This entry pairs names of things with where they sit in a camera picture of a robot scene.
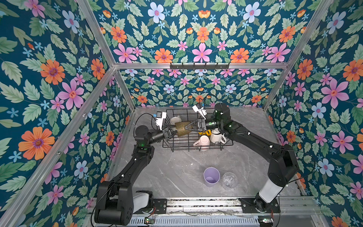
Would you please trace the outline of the clear glass cup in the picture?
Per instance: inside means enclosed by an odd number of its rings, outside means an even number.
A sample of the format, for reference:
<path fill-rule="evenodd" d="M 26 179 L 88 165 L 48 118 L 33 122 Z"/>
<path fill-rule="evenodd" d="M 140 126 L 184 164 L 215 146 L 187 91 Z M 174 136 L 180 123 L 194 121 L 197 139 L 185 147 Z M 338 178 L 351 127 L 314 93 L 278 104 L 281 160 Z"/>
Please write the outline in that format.
<path fill-rule="evenodd" d="M 226 172 L 222 176 L 222 183 L 226 189 L 233 189 L 238 185 L 238 178 L 234 173 Z"/>

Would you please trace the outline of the cream faceted mug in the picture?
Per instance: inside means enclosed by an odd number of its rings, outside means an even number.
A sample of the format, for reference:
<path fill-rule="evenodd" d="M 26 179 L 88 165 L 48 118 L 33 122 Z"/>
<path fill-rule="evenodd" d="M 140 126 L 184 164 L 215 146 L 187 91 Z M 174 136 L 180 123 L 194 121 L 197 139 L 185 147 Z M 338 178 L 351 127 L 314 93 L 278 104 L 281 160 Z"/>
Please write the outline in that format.
<path fill-rule="evenodd" d="M 227 143 L 227 139 L 225 137 L 224 134 L 222 134 L 218 128 L 213 129 L 211 131 L 211 135 L 209 137 L 210 142 L 212 144 L 216 144 L 216 143 L 222 143 L 222 144 L 226 144 Z"/>

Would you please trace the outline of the white mug pink handle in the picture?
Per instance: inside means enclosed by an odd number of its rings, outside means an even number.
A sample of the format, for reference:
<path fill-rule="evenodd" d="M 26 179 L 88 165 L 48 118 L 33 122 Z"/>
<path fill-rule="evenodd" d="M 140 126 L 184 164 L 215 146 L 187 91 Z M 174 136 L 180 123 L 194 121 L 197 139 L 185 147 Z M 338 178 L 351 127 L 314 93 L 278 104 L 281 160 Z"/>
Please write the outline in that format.
<path fill-rule="evenodd" d="M 199 147 L 200 150 L 208 150 L 210 146 L 210 139 L 207 135 L 202 135 L 196 142 L 194 142 L 193 146 Z"/>

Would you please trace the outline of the yellow mug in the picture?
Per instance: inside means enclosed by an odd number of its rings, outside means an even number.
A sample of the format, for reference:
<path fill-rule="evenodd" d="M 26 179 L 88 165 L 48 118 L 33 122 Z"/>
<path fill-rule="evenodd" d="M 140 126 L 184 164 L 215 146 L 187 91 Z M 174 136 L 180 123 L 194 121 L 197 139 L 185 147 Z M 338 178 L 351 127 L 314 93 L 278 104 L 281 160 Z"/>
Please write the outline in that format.
<path fill-rule="evenodd" d="M 211 130 L 206 130 L 206 131 L 203 131 L 203 132 L 199 132 L 199 135 L 200 136 L 203 136 L 203 135 L 210 136 L 211 135 Z"/>

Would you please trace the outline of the white mug red inside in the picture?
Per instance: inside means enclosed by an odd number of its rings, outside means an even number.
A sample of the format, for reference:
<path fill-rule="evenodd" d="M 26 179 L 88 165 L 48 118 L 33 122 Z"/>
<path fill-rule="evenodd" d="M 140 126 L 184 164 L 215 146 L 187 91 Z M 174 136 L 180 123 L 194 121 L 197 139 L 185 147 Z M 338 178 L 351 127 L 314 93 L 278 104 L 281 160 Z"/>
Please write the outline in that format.
<path fill-rule="evenodd" d="M 170 119 L 171 125 L 175 125 L 176 123 L 180 123 L 182 121 L 180 116 L 174 116 Z"/>

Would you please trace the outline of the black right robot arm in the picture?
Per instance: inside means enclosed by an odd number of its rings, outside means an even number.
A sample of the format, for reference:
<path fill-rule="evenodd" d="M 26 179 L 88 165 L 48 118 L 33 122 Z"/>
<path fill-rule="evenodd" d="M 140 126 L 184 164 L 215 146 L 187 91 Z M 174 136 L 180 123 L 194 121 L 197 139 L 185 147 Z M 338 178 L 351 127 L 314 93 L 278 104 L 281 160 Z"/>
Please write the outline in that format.
<path fill-rule="evenodd" d="M 256 194 L 253 203 L 258 212 L 269 211 L 277 195 L 300 170 L 293 148 L 288 144 L 270 142 L 251 132 L 242 123 L 232 120 L 230 108 L 226 104 L 216 104 L 211 117 L 207 117 L 201 104 L 195 105 L 193 110 L 202 117 L 184 126 L 186 131 L 218 129 L 229 140 L 247 146 L 269 162 L 268 180 Z"/>

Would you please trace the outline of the lilac plastic cup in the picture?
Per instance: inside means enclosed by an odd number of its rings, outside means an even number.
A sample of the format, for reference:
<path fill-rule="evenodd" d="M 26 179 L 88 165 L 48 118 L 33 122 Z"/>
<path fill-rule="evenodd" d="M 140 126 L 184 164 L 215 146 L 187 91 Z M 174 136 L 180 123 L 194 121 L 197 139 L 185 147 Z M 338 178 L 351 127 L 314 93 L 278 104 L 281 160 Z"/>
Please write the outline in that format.
<path fill-rule="evenodd" d="M 220 180 L 220 172 L 214 167 L 208 167 L 203 173 L 203 178 L 207 187 L 213 187 Z"/>

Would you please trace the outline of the olive green glass cup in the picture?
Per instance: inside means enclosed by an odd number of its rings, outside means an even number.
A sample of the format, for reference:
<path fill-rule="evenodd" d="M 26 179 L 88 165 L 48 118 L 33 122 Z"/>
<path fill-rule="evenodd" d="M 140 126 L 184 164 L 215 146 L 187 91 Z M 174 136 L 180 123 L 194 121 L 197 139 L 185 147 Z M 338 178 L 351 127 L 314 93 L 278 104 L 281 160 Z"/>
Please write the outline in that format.
<path fill-rule="evenodd" d="M 188 126 L 191 122 L 178 122 L 175 123 L 175 128 L 177 130 L 177 136 L 183 137 L 185 135 L 188 135 L 191 133 L 191 130 L 185 129 L 186 126 Z"/>

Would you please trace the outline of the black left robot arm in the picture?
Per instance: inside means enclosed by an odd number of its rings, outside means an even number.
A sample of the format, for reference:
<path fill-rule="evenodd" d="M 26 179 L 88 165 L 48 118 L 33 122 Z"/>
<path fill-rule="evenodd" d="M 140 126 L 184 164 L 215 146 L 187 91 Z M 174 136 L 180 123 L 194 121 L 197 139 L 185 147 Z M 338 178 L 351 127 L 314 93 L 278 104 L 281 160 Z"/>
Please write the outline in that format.
<path fill-rule="evenodd" d="M 136 128 L 136 144 L 131 160 L 118 175 L 111 180 L 103 181 L 98 187 L 97 201 L 92 212 L 95 223 L 126 226 L 134 213 L 155 210 L 151 191 L 137 191 L 137 195 L 133 196 L 132 188 L 154 156 L 155 147 L 152 144 L 168 141 L 176 134 L 177 130 L 169 127 L 150 130 L 147 126 L 141 125 Z"/>

